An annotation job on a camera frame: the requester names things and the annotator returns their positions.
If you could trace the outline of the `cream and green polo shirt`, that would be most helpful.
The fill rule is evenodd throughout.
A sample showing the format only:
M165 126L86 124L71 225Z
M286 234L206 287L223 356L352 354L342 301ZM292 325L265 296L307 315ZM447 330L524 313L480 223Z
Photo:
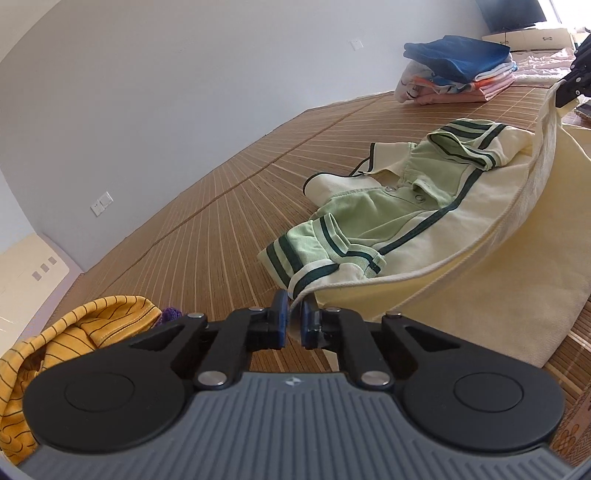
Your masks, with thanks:
M590 294L590 134L553 86L533 130L461 118L304 183L307 221L259 253L294 303L406 316L544 365Z

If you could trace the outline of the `smartphone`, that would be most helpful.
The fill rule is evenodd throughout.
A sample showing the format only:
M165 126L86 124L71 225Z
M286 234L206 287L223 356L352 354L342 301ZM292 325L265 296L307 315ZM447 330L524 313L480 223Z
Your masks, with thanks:
M580 104L574 110L575 114L587 122L591 121L591 101Z

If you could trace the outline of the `cardboard box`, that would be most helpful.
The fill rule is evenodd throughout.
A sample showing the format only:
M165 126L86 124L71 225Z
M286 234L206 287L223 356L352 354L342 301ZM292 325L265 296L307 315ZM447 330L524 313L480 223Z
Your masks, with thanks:
M483 41L505 45L511 51L574 49L571 34L566 28L527 28L482 37Z

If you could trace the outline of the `purple cloth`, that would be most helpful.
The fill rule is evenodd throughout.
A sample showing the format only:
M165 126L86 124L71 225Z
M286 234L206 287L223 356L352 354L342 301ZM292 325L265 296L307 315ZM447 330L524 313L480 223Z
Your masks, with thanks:
M153 324L153 327L169 323L181 317L183 317L183 313L180 310L174 307L165 308L161 311L157 321Z

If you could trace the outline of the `bamboo bed mat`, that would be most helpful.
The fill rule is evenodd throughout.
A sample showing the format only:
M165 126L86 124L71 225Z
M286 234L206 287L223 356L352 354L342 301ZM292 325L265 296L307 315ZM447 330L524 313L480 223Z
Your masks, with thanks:
M415 106L390 93L297 115L180 193L74 282L57 315L93 299L135 294L211 319L270 302L257 253L311 215L312 174L346 174L374 142L418 141L449 121L490 119L532 129L545 90L512 87L487 103Z

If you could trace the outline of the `dark monitor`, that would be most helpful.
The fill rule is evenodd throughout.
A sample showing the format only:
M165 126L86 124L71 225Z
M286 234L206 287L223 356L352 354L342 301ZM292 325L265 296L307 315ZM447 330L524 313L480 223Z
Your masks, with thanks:
M504 33L545 22L537 0L476 0L491 33Z

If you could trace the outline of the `blue folded garment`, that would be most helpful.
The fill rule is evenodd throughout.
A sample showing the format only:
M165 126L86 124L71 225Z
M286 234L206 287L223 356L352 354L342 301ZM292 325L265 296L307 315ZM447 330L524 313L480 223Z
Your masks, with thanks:
M470 83L482 72L504 63L508 46L469 37L446 35L427 43L406 43L404 56L437 76L458 83Z

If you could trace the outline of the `yellow striped shirt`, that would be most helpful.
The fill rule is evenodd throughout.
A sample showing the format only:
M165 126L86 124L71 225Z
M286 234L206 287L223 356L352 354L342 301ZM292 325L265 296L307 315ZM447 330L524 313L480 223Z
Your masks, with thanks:
M17 342L1 357L1 455L14 465L37 449L23 413L30 383L46 370L151 329L161 310L142 296L92 300L40 334Z

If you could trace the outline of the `pink folded garment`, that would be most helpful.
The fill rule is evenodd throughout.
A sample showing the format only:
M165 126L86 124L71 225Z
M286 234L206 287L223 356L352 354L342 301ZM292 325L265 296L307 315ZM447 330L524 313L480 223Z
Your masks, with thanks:
M451 104L451 103L486 103L500 93L508 89L515 81L515 76L510 73L501 80L472 91L461 93L443 93L421 95L414 100L418 105Z

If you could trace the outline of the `white folded garment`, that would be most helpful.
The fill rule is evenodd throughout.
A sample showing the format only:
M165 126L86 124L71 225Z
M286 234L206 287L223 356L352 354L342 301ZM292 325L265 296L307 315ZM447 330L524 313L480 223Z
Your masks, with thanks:
M396 90L394 91L394 97L400 103L406 103L414 102L416 98L426 94L472 91L501 80L510 73L514 74L516 70L517 65L510 60L498 65L492 70L478 74L470 83L458 83L437 76L428 67L416 61L411 61L399 80Z

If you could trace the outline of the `cream headboard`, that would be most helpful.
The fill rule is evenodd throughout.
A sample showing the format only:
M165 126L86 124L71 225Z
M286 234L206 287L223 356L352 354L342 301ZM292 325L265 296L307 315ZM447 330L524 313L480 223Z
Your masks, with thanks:
M31 234L1 254L1 351L35 336L81 275L50 239Z

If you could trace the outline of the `white wall switch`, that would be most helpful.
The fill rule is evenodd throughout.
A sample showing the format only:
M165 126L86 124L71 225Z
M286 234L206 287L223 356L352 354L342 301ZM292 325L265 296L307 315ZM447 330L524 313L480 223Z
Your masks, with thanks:
M112 203L113 198L105 192L90 206L90 209L96 217L99 217Z

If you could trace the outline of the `white wall socket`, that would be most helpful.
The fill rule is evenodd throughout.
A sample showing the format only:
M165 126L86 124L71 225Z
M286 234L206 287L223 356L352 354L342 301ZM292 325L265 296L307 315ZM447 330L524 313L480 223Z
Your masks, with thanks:
M355 51L359 51L360 49L363 49L363 42L359 39L352 40L351 45Z

